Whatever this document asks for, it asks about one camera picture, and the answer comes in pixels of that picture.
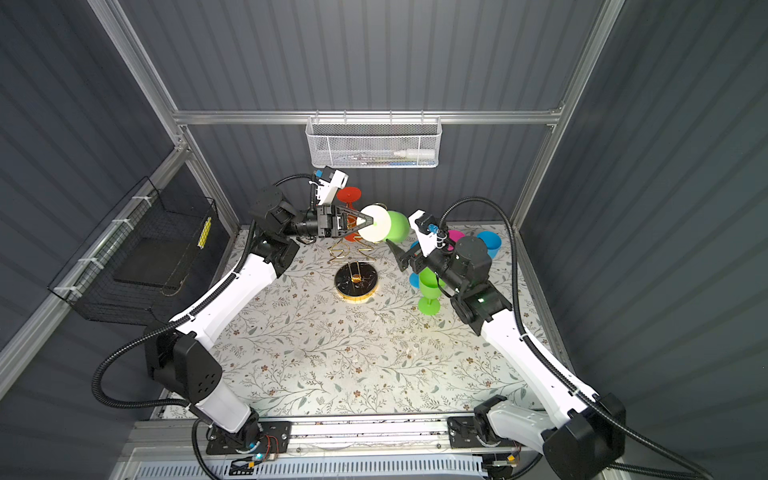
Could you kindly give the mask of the blue wine glass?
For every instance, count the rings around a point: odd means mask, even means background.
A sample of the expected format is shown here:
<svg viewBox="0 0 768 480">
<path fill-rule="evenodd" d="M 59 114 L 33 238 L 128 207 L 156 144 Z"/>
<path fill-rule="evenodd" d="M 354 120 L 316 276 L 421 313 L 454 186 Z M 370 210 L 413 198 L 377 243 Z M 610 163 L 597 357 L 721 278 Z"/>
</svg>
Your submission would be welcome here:
<svg viewBox="0 0 768 480">
<path fill-rule="evenodd" d="M 413 247 L 416 247 L 416 246 L 418 246 L 418 245 L 419 245 L 419 242 L 418 242 L 418 241 L 415 241 L 415 242 L 413 242 L 413 244 L 411 245 L 411 248 L 413 248 Z M 411 285 L 413 288 L 415 288 L 415 289 L 419 289 L 419 286 L 420 286 L 420 284 L 419 284 L 419 276 L 418 276 L 418 274 L 416 274 L 416 273 L 411 273 L 411 274 L 410 274 L 410 277 L 409 277 L 409 283 L 410 283 L 410 285 Z"/>
<path fill-rule="evenodd" d="M 502 247 L 501 237 L 492 231 L 482 231 L 477 234 L 477 238 L 486 246 L 490 258 L 494 259 Z"/>
</svg>

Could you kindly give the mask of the red wine glass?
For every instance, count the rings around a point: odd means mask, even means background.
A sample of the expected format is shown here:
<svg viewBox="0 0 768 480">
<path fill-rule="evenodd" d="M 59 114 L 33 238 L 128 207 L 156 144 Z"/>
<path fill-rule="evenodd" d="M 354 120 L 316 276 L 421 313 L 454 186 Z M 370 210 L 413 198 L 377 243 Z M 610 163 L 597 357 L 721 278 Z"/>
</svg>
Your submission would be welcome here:
<svg viewBox="0 0 768 480">
<path fill-rule="evenodd" d="M 357 216 L 354 214 L 354 203 L 362 197 L 362 191 L 357 187 L 345 187 L 336 194 L 336 199 L 344 206 L 347 225 L 354 227 L 357 225 Z"/>
</svg>

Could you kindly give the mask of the green wine glass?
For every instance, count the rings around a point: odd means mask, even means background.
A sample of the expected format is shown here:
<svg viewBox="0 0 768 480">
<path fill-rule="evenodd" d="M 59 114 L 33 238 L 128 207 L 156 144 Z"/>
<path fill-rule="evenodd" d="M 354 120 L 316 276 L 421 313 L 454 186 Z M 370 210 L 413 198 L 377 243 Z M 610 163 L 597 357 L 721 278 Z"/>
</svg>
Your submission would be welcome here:
<svg viewBox="0 0 768 480">
<path fill-rule="evenodd" d="M 440 300 L 444 282 L 429 268 L 419 273 L 419 289 L 422 297 L 418 302 L 418 310 L 427 316 L 437 315 L 440 311 Z"/>
<path fill-rule="evenodd" d="M 410 225 L 407 217 L 397 211 L 387 210 L 380 205 L 368 205 L 361 212 L 371 215 L 373 222 L 358 222 L 358 224 L 372 224 L 374 233 L 363 234 L 361 237 L 368 242 L 379 243 L 391 240 L 394 243 L 403 242 L 409 235 Z"/>
</svg>

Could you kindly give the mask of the pink wine glass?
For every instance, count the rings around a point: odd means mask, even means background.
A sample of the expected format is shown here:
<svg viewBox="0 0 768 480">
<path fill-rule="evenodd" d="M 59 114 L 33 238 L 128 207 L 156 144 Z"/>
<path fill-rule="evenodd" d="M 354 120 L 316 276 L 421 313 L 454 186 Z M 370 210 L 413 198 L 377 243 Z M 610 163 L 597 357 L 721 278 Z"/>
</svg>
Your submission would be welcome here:
<svg viewBox="0 0 768 480">
<path fill-rule="evenodd" d="M 453 242 L 457 242 L 458 240 L 460 240 L 461 238 L 463 238 L 463 237 L 465 236 L 465 234 L 464 234 L 463 232 L 461 232 L 461 231 L 458 231 L 458 230 L 450 230 L 450 231 L 448 232 L 448 236 L 449 236 L 449 238 L 450 238 L 450 239 L 451 239 Z"/>
</svg>

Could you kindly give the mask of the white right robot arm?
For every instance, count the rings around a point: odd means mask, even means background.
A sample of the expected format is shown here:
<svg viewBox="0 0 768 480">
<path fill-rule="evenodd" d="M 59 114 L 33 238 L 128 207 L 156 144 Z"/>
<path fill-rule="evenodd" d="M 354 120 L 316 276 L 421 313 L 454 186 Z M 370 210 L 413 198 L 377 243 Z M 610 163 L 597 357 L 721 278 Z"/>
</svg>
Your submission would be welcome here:
<svg viewBox="0 0 768 480">
<path fill-rule="evenodd" d="M 452 249 L 388 245 L 400 270 L 432 271 L 459 319 L 492 345 L 536 395 L 541 413 L 496 395 L 474 410 L 474 430 L 488 446 L 514 441 L 542 455 L 561 479 L 591 479 L 624 452 L 626 437 L 578 399 L 596 392 L 564 367 L 518 322 L 511 300 L 489 279 L 492 259 L 479 238 L 465 236 Z"/>
</svg>

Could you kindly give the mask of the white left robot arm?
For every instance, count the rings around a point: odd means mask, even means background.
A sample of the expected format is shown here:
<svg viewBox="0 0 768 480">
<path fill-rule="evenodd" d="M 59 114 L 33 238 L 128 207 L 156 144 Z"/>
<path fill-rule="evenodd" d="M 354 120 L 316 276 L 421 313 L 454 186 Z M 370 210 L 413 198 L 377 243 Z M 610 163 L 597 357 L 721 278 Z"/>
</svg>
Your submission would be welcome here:
<svg viewBox="0 0 768 480">
<path fill-rule="evenodd" d="M 240 260 L 145 344 L 150 377 L 230 435 L 253 438 L 257 415 L 223 380 L 211 349 L 240 311 L 290 267 L 299 250 L 297 237 L 343 238 L 374 225 L 373 216 L 333 199 L 328 194 L 299 210 L 274 186 L 260 191 Z"/>
</svg>

